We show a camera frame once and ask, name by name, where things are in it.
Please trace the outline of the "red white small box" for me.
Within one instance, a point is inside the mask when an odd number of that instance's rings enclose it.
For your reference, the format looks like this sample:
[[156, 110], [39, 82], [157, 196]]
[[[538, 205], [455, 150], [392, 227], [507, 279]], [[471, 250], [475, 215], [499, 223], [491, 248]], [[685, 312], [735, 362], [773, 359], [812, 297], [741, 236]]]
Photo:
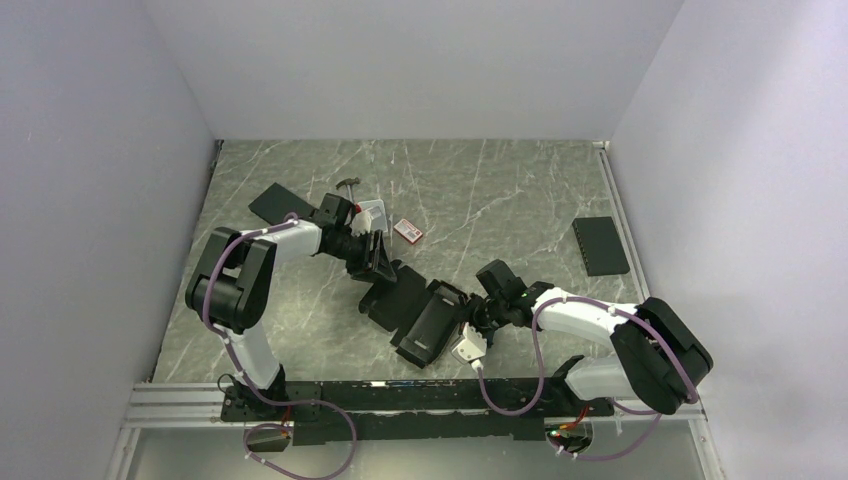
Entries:
[[422, 230], [405, 218], [401, 218], [393, 225], [393, 231], [411, 245], [416, 244], [424, 235]]

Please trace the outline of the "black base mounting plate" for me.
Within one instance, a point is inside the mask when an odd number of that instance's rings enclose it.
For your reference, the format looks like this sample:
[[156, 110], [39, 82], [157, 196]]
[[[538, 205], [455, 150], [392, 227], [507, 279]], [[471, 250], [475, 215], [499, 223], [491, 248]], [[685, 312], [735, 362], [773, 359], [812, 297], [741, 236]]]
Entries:
[[485, 403], [486, 396], [502, 409], [518, 410], [533, 400], [534, 378], [489, 379], [481, 389], [472, 379], [365, 381], [290, 381], [287, 397], [292, 408], [258, 400], [246, 387], [224, 391], [220, 419], [224, 423], [293, 424], [297, 446], [347, 441], [355, 426], [361, 441], [439, 438], [508, 437], [535, 441], [559, 420], [583, 415], [610, 417], [609, 401], [582, 401], [565, 387], [546, 384], [526, 413], [500, 415]]

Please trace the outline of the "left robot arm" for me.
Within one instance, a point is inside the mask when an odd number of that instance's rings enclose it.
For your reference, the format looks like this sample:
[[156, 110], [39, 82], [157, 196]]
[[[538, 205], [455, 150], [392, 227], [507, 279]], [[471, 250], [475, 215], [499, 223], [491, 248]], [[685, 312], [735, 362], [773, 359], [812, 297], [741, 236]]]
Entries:
[[219, 227], [204, 247], [185, 303], [222, 341], [235, 368], [234, 383], [261, 419], [279, 417], [291, 402], [285, 369], [262, 325], [275, 265], [325, 254], [343, 261], [355, 281], [397, 280], [382, 231], [354, 229], [362, 214], [353, 201], [328, 193], [305, 217], [291, 212], [281, 223], [257, 230]]

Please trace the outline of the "black flat box left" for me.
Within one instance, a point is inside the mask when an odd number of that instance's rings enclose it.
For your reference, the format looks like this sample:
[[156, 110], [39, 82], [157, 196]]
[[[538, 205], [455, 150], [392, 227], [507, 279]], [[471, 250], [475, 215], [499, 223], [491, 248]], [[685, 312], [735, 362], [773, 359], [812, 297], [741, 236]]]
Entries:
[[273, 183], [248, 205], [248, 209], [267, 224], [277, 225], [292, 213], [298, 218], [309, 217], [315, 207], [289, 189]]

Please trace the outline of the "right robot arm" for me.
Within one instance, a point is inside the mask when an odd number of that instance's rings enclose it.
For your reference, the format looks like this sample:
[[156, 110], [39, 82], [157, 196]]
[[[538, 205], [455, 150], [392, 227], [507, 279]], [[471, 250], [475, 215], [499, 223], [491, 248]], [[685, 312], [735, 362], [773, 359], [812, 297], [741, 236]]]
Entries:
[[470, 298], [451, 348], [475, 373], [484, 369], [494, 333], [508, 325], [530, 329], [538, 361], [541, 333], [574, 335], [611, 352], [603, 358], [576, 355], [552, 376], [541, 376], [517, 414], [533, 408], [544, 392], [564, 415], [599, 399], [637, 399], [650, 413], [663, 415], [698, 402], [697, 386], [714, 361], [667, 302], [649, 297], [639, 304], [608, 303], [547, 282], [526, 285], [502, 260], [490, 262], [476, 277], [487, 295]]

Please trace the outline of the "aluminium frame rail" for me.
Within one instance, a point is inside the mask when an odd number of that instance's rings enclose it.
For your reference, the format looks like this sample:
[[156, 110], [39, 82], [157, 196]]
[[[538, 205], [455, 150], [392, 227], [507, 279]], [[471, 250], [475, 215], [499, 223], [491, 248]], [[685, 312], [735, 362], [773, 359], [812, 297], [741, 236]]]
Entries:
[[[136, 445], [144, 429], [246, 429], [246, 421], [226, 423], [220, 419], [224, 393], [214, 383], [137, 383], [132, 387], [121, 419], [106, 477], [126, 479]], [[684, 406], [666, 416], [662, 425], [683, 424], [688, 430], [696, 470], [706, 479], [724, 479], [717, 447], [704, 407]]]

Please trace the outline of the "hammer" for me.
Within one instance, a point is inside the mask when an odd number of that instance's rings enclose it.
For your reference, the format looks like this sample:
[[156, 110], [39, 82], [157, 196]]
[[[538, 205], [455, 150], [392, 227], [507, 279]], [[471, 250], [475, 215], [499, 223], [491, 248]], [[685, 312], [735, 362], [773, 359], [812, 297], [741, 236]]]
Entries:
[[345, 194], [346, 194], [346, 198], [347, 198], [350, 202], [355, 203], [355, 202], [356, 202], [356, 200], [355, 200], [355, 196], [354, 196], [354, 188], [355, 188], [357, 185], [359, 185], [360, 183], [361, 183], [361, 179], [360, 179], [359, 177], [350, 177], [350, 178], [345, 178], [345, 179], [343, 179], [343, 180], [339, 181], [339, 182], [336, 184], [335, 188], [336, 188], [337, 190], [342, 191], [343, 193], [345, 193]]

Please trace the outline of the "black switch box right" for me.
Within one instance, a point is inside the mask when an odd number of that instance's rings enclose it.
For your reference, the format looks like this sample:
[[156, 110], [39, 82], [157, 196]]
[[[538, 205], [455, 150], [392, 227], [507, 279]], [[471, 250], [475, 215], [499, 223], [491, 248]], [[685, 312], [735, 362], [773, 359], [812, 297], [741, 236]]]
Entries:
[[575, 218], [572, 229], [589, 277], [624, 275], [630, 272], [630, 265], [612, 217]]

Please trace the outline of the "white router box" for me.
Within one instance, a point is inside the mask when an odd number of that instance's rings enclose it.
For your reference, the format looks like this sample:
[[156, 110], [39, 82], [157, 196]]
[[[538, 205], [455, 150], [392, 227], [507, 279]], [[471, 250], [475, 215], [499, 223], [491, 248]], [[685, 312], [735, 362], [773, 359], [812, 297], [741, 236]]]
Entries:
[[366, 217], [365, 224], [368, 231], [389, 231], [388, 215], [382, 199], [362, 201], [359, 207]]

